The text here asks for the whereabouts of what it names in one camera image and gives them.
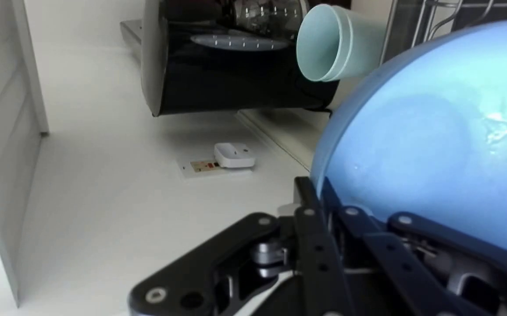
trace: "black mechanical arm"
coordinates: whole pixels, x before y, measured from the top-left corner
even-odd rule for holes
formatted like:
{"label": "black mechanical arm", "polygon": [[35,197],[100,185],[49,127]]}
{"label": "black mechanical arm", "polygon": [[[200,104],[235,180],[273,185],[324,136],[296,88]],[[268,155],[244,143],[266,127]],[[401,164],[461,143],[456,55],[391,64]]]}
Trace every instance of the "black mechanical arm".
{"label": "black mechanical arm", "polygon": [[503,316],[507,252],[398,213],[386,225],[322,206],[298,178],[294,217],[251,215],[130,294],[133,316],[231,316],[272,290],[252,316]]}

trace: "small white object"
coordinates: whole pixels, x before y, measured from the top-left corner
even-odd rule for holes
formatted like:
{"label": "small white object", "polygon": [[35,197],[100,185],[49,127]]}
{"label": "small white object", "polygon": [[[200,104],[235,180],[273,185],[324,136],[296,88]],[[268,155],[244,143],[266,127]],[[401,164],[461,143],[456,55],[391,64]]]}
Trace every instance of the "small white object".
{"label": "small white object", "polygon": [[256,159],[245,145],[237,143],[217,143],[214,155],[222,169],[252,169]]}

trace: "white floor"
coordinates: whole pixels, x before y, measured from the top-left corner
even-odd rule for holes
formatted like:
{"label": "white floor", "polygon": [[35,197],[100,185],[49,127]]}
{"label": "white floor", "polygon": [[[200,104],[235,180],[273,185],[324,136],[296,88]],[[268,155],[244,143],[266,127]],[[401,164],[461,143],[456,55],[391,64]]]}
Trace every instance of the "white floor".
{"label": "white floor", "polygon": [[[8,316],[119,316],[133,285],[252,211],[293,199],[298,169],[231,113],[151,118],[128,53],[38,48],[44,141]],[[252,174],[184,180],[177,160],[245,143]]]}

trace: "bolt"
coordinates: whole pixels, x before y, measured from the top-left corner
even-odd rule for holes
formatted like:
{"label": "bolt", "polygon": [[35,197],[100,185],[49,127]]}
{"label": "bolt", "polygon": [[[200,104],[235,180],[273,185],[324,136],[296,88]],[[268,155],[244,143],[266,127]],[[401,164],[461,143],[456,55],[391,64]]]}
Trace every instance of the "bolt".
{"label": "bolt", "polygon": [[261,218],[261,220],[258,220],[258,224],[266,227],[266,225],[270,225],[270,218]]}
{"label": "bolt", "polygon": [[410,217],[400,217],[400,218],[398,218],[398,224],[401,224],[401,225],[412,225],[412,218],[410,218]]}
{"label": "bolt", "polygon": [[161,304],[166,299],[166,290],[165,289],[151,289],[145,296],[145,301],[149,304]]}
{"label": "bolt", "polygon": [[345,210],[345,215],[349,215],[349,217],[358,217],[358,215],[359,215],[359,211],[358,211],[358,210],[352,210],[352,208],[349,208],[349,210]]}

